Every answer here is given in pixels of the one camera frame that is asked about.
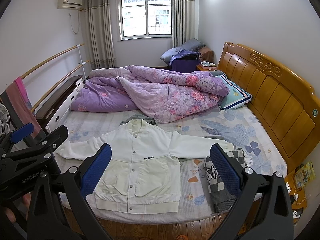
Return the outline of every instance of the window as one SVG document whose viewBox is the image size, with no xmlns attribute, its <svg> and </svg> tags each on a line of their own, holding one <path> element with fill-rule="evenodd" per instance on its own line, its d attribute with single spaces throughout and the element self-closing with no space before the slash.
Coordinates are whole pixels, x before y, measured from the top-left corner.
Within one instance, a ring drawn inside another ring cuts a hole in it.
<svg viewBox="0 0 320 240">
<path fill-rule="evenodd" d="M 171 35 L 171 0 L 120 0 L 121 37 Z"/>
</svg>

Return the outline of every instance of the pillow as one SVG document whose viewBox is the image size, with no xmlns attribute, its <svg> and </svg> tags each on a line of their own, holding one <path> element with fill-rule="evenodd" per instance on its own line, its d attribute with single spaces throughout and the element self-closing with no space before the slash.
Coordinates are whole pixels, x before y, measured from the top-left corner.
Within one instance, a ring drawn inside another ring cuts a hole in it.
<svg viewBox="0 0 320 240">
<path fill-rule="evenodd" d="M 161 55 L 160 59 L 163 60 L 167 65 L 169 65 L 171 58 L 175 56 L 178 52 L 179 50 L 177 50 L 177 48 L 169 49 Z"/>
<path fill-rule="evenodd" d="M 183 43 L 180 47 L 177 47 L 177 49 L 184 49 L 184 50 L 190 50 L 193 52 L 198 52 L 199 49 L 201 49 L 202 47 L 204 47 L 204 44 L 201 43 L 200 41 L 196 40 L 196 39 L 191 39 L 185 43 Z"/>
<path fill-rule="evenodd" d="M 252 95 L 244 91 L 232 81 L 228 80 L 225 74 L 219 75 L 217 78 L 221 78 L 222 82 L 230 90 L 230 93 L 219 103 L 221 110 L 236 109 L 240 106 L 243 106 L 245 103 L 250 102 Z"/>
</svg>

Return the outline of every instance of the wooden headboard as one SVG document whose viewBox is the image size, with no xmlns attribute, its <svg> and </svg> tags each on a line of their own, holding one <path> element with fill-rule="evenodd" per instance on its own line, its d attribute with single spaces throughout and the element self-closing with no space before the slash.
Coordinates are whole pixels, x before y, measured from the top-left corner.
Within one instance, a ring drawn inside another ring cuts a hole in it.
<svg viewBox="0 0 320 240">
<path fill-rule="evenodd" d="M 226 42 L 218 65 L 253 95 L 249 109 L 287 163 L 288 173 L 320 141 L 320 100 L 313 87 L 280 62 L 241 44 Z"/>
</svg>

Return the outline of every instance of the human hand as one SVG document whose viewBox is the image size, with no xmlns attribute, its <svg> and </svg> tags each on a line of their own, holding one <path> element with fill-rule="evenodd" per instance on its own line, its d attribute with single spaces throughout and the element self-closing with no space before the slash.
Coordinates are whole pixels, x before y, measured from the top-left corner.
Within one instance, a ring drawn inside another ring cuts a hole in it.
<svg viewBox="0 0 320 240">
<path fill-rule="evenodd" d="M 31 201 L 30 193 L 27 193 L 27 194 L 22 196 L 22 202 L 26 206 L 27 209 L 29 209 L 30 201 Z M 15 217 L 14 213 L 9 208 L 4 208 L 4 212 L 7 215 L 7 217 L 9 218 L 9 220 L 12 223 L 15 223 L 16 217 Z"/>
</svg>

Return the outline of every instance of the fan grille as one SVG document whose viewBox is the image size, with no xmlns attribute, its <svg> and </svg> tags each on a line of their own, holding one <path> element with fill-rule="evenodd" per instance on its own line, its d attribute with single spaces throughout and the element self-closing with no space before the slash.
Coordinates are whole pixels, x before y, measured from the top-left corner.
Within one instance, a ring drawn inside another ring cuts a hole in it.
<svg viewBox="0 0 320 240">
<path fill-rule="evenodd" d="M 0 135 L 9 133 L 10 131 L 10 116 L 4 105 L 0 104 Z"/>
</svg>

